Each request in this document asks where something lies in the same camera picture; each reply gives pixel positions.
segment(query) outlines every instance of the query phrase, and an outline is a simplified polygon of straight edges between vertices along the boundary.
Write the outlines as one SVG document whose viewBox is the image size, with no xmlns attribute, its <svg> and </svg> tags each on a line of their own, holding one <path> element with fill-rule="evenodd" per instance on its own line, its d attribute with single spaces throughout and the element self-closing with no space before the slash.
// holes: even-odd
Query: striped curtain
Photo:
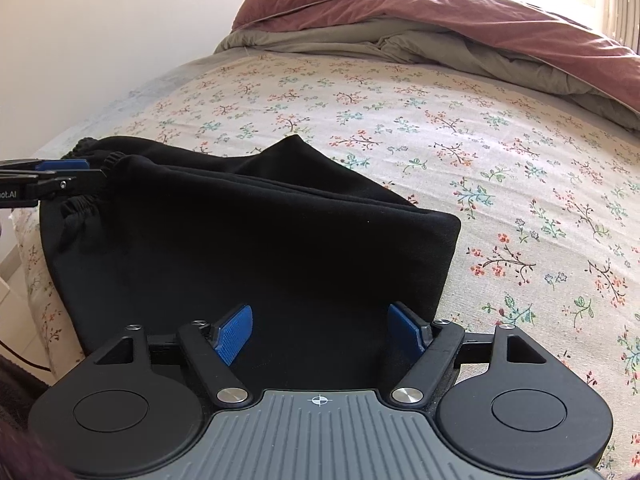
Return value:
<svg viewBox="0 0 640 480">
<path fill-rule="evenodd" d="M 640 0 L 604 0 L 604 33 L 640 54 Z"/>
</svg>

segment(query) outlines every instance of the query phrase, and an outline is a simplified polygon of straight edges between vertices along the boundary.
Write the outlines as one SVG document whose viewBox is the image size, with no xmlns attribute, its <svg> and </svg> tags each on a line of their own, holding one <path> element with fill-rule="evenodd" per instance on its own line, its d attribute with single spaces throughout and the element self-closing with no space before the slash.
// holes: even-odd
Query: white crosshair marker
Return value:
<svg viewBox="0 0 640 480">
<path fill-rule="evenodd" d="M 322 406 L 323 404 L 328 403 L 332 399 L 327 399 L 325 396 L 317 395 L 313 399 L 307 399 L 314 403 L 316 406 Z"/>
</svg>

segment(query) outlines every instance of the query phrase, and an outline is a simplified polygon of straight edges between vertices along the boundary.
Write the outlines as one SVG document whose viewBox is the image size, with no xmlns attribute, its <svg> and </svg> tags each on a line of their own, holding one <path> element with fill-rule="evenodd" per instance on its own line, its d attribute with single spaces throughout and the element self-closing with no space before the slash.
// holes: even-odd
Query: silver bolt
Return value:
<svg viewBox="0 0 640 480">
<path fill-rule="evenodd" d="M 403 404 L 414 404 L 422 400 L 422 392 L 416 388 L 398 388 L 391 394 L 394 400 Z"/>
<path fill-rule="evenodd" d="M 223 388 L 217 394 L 218 400 L 227 404 L 237 404 L 247 400 L 249 394 L 242 388 Z"/>
</svg>

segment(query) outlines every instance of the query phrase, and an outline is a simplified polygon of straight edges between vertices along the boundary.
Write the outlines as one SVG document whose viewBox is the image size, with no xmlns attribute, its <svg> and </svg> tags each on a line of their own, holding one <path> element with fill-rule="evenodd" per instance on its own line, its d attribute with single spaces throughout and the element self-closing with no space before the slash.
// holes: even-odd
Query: bedsheet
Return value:
<svg viewBox="0 0 640 480">
<path fill-rule="evenodd" d="M 524 329 L 609 403 L 601 474 L 640 471 L 638 139 L 558 98 L 436 66 L 247 50 L 202 67 L 127 120 L 97 121 L 41 155 L 87 135 L 222 156 L 299 135 L 416 206 L 457 214 L 438 315 L 473 332 Z M 46 269 L 37 211 L 15 212 L 14 224 L 32 314 L 61 376 L 82 358 L 78 341 Z M 358 264 L 349 246 L 335 253 Z"/>
</svg>

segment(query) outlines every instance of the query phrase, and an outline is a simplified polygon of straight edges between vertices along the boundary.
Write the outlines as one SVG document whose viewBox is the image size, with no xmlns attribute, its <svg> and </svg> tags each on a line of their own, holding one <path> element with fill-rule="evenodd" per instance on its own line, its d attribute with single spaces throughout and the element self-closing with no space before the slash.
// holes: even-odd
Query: black cable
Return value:
<svg viewBox="0 0 640 480">
<path fill-rule="evenodd" d="M 33 368 L 37 368 L 38 370 L 44 370 L 45 372 L 50 372 L 51 371 L 51 368 L 47 368 L 46 366 L 37 365 L 36 363 L 32 363 L 28 359 L 25 359 L 24 357 L 22 357 L 17 352 L 14 352 L 13 350 L 11 350 L 7 345 L 4 344 L 4 342 L 2 340 L 0 340 L 0 346 L 2 348 L 4 348 L 7 352 L 9 352 L 12 356 L 20 359 L 20 361 L 22 361 L 25 364 L 28 364 L 29 366 L 31 366 Z"/>
</svg>

